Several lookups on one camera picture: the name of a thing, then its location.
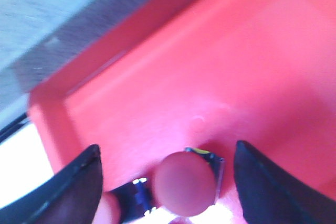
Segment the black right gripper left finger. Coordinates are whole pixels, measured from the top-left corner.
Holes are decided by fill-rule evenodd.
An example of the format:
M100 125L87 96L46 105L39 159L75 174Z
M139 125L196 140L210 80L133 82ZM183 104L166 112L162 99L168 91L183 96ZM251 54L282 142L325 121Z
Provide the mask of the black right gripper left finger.
M1 209L1 223L92 223L102 195L97 144L50 180Z

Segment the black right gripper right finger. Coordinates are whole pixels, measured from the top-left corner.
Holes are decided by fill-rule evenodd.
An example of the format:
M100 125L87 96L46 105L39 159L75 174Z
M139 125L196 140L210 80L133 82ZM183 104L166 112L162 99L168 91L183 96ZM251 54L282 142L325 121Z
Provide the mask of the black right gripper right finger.
M335 200L286 172L247 141L237 141L234 181L247 223L335 223Z

